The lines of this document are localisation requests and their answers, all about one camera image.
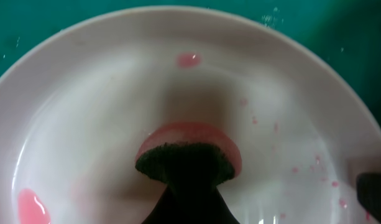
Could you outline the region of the white plate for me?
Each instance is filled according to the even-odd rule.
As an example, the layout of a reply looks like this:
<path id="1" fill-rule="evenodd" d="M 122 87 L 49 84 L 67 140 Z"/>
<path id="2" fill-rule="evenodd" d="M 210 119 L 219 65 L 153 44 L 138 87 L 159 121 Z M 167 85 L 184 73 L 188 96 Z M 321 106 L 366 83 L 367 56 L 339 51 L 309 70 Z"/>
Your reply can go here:
<path id="1" fill-rule="evenodd" d="M 356 177 L 381 172 L 381 129 L 328 64 L 243 17 L 154 6 L 69 27 L 0 78 L 0 223 L 22 189 L 52 223 L 140 223 L 164 186 L 135 155 L 174 121 L 237 144 L 219 191 L 239 222 L 374 222 Z"/>

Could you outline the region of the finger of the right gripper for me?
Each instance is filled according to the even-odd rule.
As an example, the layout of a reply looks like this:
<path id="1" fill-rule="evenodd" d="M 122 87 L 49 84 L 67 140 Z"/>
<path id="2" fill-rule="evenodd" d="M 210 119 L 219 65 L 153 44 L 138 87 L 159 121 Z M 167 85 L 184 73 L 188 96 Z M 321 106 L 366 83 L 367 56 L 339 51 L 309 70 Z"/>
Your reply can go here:
<path id="1" fill-rule="evenodd" d="M 356 178 L 357 200 L 367 211 L 381 223 L 381 174 L 362 173 Z"/>

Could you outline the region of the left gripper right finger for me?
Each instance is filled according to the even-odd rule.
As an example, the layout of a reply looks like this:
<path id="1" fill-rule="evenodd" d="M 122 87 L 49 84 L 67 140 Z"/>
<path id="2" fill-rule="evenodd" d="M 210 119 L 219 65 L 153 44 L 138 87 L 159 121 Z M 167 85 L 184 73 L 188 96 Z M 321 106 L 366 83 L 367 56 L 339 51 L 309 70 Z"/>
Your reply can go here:
<path id="1" fill-rule="evenodd" d="M 192 223 L 239 224 L 216 187 L 211 191 L 202 191 L 190 199 Z"/>

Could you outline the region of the green and orange sponge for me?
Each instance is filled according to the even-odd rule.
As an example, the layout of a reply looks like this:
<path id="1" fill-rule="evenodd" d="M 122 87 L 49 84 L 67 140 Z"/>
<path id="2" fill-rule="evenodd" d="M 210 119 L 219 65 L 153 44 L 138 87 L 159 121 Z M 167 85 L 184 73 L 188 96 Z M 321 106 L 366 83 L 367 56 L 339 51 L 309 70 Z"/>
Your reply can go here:
<path id="1" fill-rule="evenodd" d="M 199 181 L 215 187 L 242 170 L 239 148 L 220 129 L 198 122 L 166 124 L 141 144 L 135 168 L 167 185 Z"/>

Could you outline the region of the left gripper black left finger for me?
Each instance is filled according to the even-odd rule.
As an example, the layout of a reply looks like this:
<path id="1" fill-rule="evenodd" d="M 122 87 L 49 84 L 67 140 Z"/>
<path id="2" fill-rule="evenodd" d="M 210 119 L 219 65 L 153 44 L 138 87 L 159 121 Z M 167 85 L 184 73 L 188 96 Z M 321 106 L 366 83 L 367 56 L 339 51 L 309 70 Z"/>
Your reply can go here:
<path id="1" fill-rule="evenodd" d="M 188 217 L 175 198 L 170 187 L 167 187 L 151 213 L 142 224 L 186 224 Z"/>

